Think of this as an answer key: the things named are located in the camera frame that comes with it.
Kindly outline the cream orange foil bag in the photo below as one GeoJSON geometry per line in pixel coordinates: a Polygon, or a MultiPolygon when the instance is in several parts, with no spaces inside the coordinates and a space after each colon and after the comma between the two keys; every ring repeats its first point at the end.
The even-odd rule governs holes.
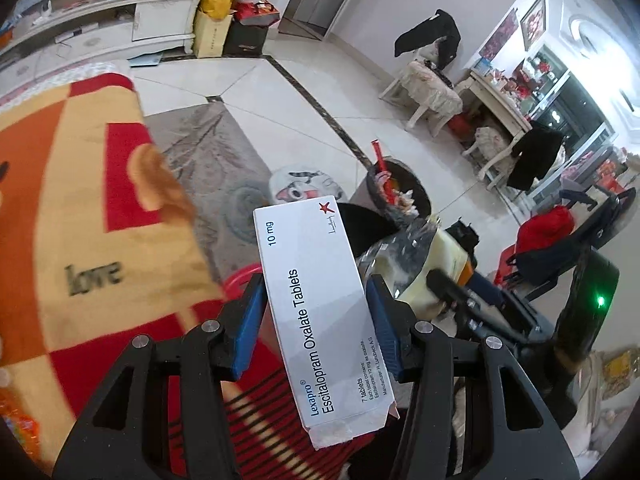
{"type": "Polygon", "coordinates": [[[474,274],[469,254],[434,216],[416,219],[408,228],[383,238],[358,258],[357,266],[364,282],[380,274],[392,296],[424,321],[434,320],[445,310],[427,287],[428,272],[442,270],[460,286],[474,274]]]}

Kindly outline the white chair with jacket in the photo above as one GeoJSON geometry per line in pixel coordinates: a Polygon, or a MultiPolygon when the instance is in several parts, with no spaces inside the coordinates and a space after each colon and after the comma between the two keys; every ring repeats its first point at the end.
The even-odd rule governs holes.
{"type": "Polygon", "coordinates": [[[418,106],[406,123],[407,130],[427,115],[431,135],[438,136],[442,127],[462,112],[462,99],[444,74],[457,57],[460,42],[456,21],[442,9],[395,40],[396,58],[410,53],[411,60],[378,98],[385,100],[399,90],[407,93],[418,106]]]}

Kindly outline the red orange patterned blanket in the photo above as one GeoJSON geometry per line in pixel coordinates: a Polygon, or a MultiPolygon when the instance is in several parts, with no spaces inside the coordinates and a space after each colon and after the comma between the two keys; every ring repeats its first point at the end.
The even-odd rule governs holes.
{"type": "Polygon", "coordinates": [[[116,72],[2,108],[1,413],[39,469],[132,338],[220,313],[269,177],[224,104],[145,117],[116,72]]]}

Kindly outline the white dressing table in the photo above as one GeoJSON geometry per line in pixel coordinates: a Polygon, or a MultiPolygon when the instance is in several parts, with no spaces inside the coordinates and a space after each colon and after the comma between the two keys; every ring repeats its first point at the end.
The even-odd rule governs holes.
{"type": "Polygon", "coordinates": [[[476,175],[479,181],[488,180],[487,188],[488,190],[493,190],[506,180],[508,173],[499,171],[495,177],[491,177],[490,170],[496,168],[500,162],[511,156],[514,146],[529,132],[532,125],[509,103],[503,93],[475,70],[470,70],[469,75],[454,86],[454,90],[456,90],[458,96],[462,96],[465,92],[471,92],[475,99],[480,101],[490,111],[490,114],[497,119],[498,124],[506,133],[503,136],[504,145],[502,149],[495,152],[491,157],[485,157],[486,162],[480,167],[476,175]]]}

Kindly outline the black trash bin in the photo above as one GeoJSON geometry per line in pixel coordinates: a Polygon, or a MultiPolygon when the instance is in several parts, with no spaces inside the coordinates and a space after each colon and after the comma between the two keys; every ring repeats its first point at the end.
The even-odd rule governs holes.
{"type": "Polygon", "coordinates": [[[398,226],[363,206],[338,203],[352,255],[360,258],[373,245],[399,232],[398,226]]]}

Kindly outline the dark floor waste basket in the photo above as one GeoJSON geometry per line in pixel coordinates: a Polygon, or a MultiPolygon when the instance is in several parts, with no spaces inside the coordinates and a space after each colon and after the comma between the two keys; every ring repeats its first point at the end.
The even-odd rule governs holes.
{"type": "Polygon", "coordinates": [[[420,179],[400,160],[386,157],[384,162],[385,172],[376,162],[364,179],[375,209],[400,228],[427,219],[432,214],[432,204],[420,179]]]}

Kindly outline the white TV cabinet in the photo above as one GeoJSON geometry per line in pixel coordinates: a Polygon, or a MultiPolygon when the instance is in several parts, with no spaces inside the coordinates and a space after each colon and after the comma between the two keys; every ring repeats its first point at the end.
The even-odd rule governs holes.
{"type": "Polygon", "coordinates": [[[201,0],[85,0],[21,18],[1,48],[1,93],[83,62],[192,52],[201,0]]]}

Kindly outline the white medicine box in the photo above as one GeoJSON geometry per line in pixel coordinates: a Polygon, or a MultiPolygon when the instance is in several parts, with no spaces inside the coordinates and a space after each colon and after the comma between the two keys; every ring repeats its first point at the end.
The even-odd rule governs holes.
{"type": "Polygon", "coordinates": [[[335,198],[258,208],[254,226],[274,330],[312,446],[383,428],[395,397],[335,198]]]}

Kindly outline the cat face stool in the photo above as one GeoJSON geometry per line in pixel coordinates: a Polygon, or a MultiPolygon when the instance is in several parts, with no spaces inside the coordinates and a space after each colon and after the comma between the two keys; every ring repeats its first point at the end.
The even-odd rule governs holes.
{"type": "Polygon", "coordinates": [[[278,169],[269,179],[271,203],[286,204],[299,200],[332,195],[338,202],[346,203],[345,191],[325,172],[304,165],[292,165],[278,169]]]}

